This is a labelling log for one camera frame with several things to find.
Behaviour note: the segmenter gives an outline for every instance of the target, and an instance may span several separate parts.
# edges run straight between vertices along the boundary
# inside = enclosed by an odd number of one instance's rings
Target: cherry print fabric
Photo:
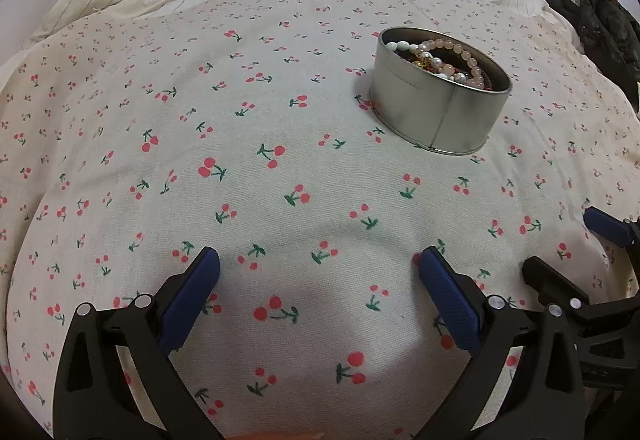
[[[424,151],[370,110],[376,38],[402,25],[513,78],[475,155]],[[219,0],[94,13],[35,46],[0,105],[0,362],[17,394],[51,431],[76,306],[154,293],[204,245],[220,281],[171,358],[225,436],[415,434],[468,359],[418,282],[429,245],[517,308],[537,308],[531,255],[593,301],[634,293],[582,211],[638,216],[638,121],[554,31],[482,0]]]

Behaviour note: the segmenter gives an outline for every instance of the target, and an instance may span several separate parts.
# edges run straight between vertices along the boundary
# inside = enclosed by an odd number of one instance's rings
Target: blue gripper pad
[[[219,277],[220,258],[209,249],[162,314],[158,345],[164,355],[184,344]]]
[[[598,208],[589,207],[584,212],[584,224],[587,229],[598,233],[619,247],[628,247],[633,241],[628,224],[617,220]]]
[[[458,348],[474,357],[481,346],[479,318],[453,279],[453,269],[441,258],[431,249],[423,250],[418,265],[420,280]]]

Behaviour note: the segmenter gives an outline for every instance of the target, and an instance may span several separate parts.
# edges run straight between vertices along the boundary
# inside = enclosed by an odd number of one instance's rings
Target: bracelet
[[[388,42],[385,47],[392,52],[400,51],[405,55],[409,53],[407,58],[402,54],[400,56],[422,68],[425,72],[430,72],[438,77],[459,84],[479,88],[480,90],[491,90],[489,78],[478,66],[478,60],[460,43],[438,38],[437,40],[422,42],[420,45],[416,45],[415,43],[410,44],[404,41]],[[450,51],[453,51],[452,58],[455,58],[458,62],[465,63],[468,73],[463,71],[462,68],[456,68],[452,64],[445,63],[442,58],[434,56],[431,50],[436,50],[437,53],[444,56],[447,54],[450,55]]]

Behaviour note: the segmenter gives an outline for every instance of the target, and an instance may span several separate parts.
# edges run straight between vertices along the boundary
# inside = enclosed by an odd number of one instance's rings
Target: round silver container
[[[388,42],[460,43],[478,60],[493,91],[454,83],[425,72],[385,47]],[[510,96],[511,78],[489,56],[433,30],[391,27],[378,37],[369,100],[382,122],[403,139],[447,155],[478,151]]]

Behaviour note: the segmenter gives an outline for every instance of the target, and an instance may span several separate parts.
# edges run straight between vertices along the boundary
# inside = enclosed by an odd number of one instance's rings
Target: black jacket
[[[584,53],[638,112],[640,25],[617,0],[546,0],[574,26]]]

